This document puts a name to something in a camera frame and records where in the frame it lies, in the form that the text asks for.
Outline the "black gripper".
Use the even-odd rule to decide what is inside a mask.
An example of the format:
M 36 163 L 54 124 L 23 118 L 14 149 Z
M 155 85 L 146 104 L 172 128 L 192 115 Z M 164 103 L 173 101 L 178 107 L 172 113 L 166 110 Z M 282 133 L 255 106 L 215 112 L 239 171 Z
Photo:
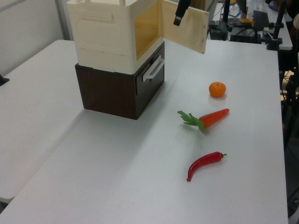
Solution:
M 175 12 L 175 19 L 173 24 L 176 26 L 179 26 L 182 20 L 182 17 L 184 16 L 186 10 L 188 9 L 189 5 L 191 3 L 191 0 L 179 0 L 178 7 Z

